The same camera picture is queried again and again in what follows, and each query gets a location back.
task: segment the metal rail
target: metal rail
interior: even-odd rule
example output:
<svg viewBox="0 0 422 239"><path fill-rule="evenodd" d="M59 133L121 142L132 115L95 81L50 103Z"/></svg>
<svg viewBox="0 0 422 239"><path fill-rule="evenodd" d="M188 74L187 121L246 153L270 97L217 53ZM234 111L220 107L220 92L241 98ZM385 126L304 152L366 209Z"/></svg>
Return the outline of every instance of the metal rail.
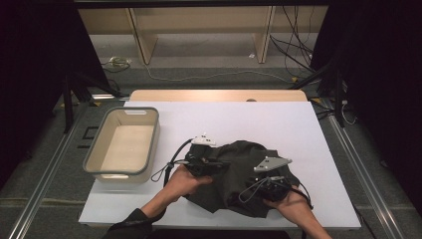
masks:
<svg viewBox="0 0 422 239"><path fill-rule="evenodd" d="M59 146L40 179L40 182L28 200L25 208L22 210L20 216L16 220L15 225L10 232L9 239L21 239L25 237L31 222L34 219L35 214L37 213L41 202L54 179L54 176L56 175L56 171L59 168L66 151L68 150L69 144L74 136L75 129L77 128L82 116L87 111L88 106L89 103L81 103L78 106L78 111L75 115L75 122L69 131L63 135Z"/></svg>
<svg viewBox="0 0 422 239"><path fill-rule="evenodd" d="M327 99L322 99L322 102L326 107L331 108L332 105ZM357 175L357 178L360 181L360 184L363 187L363 190L366 193L366 196L369 199L378 219L384 228L384 231L388 238L405 238L394 215L391 213L388 208L384 198L379 192L375 182L373 181L370 173L366 169L362 159L354 148L353 143L347 135L345 128L340 127L335 117L329 117L329 121L334 128L335 134L337 135L341 145L344 148L345 153L351 163L351 166L354 169L354 172Z"/></svg>

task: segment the dark gray garment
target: dark gray garment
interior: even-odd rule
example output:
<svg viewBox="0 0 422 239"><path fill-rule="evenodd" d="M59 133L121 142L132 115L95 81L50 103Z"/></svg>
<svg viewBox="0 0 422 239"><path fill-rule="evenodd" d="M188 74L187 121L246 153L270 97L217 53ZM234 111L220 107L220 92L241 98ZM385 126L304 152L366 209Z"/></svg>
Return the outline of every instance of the dark gray garment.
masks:
<svg viewBox="0 0 422 239"><path fill-rule="evenodd" d="M248 187L246 181L257 176L254 167L266 156L275 157L278 154L275 150L267 150L258 143L245 140L212 148L209 159L230 161L230 166L221 173L213 175L214 180L211 184L200 186L194 194L186 198L212 213L218 209L230 209L245 216L267 217L271 208L265 205L257 194L246 203L239 200L239 193ZM300 184L287 165L272 170L272 176L276 175L284 176L291 185ZM242 198L249 198L252 194L252 190L247 191L242 194Z"/></svg>

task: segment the plastic tub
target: plastic tub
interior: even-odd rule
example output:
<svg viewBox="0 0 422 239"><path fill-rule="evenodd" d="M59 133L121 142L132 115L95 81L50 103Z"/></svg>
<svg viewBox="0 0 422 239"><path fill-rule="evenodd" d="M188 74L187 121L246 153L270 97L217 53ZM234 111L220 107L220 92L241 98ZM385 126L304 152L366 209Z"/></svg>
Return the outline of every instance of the plastic tub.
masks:
<svg viewBox="0 0 422 239"><path fill-rule="evenodd" d="M149 179L159 135L155 108L113 108L105 114L84 170L100 181Z"/></svg>

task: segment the human hand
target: human hand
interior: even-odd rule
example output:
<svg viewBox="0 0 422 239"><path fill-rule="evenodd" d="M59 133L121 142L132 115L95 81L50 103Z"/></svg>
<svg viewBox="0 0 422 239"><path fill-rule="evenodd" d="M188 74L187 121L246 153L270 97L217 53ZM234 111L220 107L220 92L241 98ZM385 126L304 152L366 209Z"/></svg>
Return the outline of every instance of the human hand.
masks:
<svg viewBox="0 0 422 239"><path fill-rule="evenodd" d="M298 193L290 191L283 200L273 202L264 199L264 203L276 208L286 219L297 224L312 238L331 238L317 221L307 200Z"/></svg>
<svg viewBox="0 0 422 239"><path fill-rule="evenodd" d="M193 194L200 185L211 182L211 176L195 177L181 164L171 175L163 190L176 201L181 196Z"/></svg>
<svg viewBox="0 0 422 239"><path fill-rule="evenodd" d="M212 177L194 177L184 165L179 165L164 188L140 209L148 218L155 217L179 197L192 194L200 185L211 182Z"/></svg>

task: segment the gray carpet floor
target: gray carpet floor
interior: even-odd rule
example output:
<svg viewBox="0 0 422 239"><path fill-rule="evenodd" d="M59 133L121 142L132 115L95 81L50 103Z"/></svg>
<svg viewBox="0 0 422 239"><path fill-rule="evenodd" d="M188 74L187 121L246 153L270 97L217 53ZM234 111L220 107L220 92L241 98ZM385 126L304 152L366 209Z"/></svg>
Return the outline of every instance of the gray carpet floor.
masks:
<svg viewBox="0 0 422 239"><path fill-rule="evenodd" d="M151 73L155 77L167 79L167 81L153 80L148 71L143 69L128 69L120 73L107 73L107 75L113 79L111 86L118 85L124 93L131 93L138 89L286 89L292 85L280 79L289 81L291 76L287 71L271 68L152 69ZM226 75L205 79L185 79L192 76L207 77L216 74ZM304 87L303 90L308 97L315 97L317 95L316 88L317 84L312 84ZM91 89L91 91L94 94L102 93L98 89ZM76 128L64 160L25 238L101 238L105 233L106 228L92 228L78 222L84 202L94 183L94 179L82 168L88 146L92 143L91 139L84 138L84 134L88 127L100 125L107 110L122 105L123 102L120 101L107 101L88 108ZM322 111L318 107L315 107L315 110L316 113ZM63 137L65 112L62 100L58 101L54 112L55 116L46 124L44 132L31 148L32 158L23 161L18 166L8 183L0 191L0 238L8 237L13 224L34 192ZM321 119L319 123L352 203L369 223L377 238L387 238L331 123L328 118ZM422 238L421 217L388 168L380 165L379 161L382 158L364 125L358 121L353 125L347 124L345 128L359 155L364 159L365 166L388 207L397 219L405 238ZM92 136L95 132L95 129L91 129L87 136ZM322 185L321 190L329 190L329 185ZM301 238L299 230L289 230L288 233L292 238ZM364 225L359 230L329 230L329 233L333 238L371 238L368 228Z"/></svg>

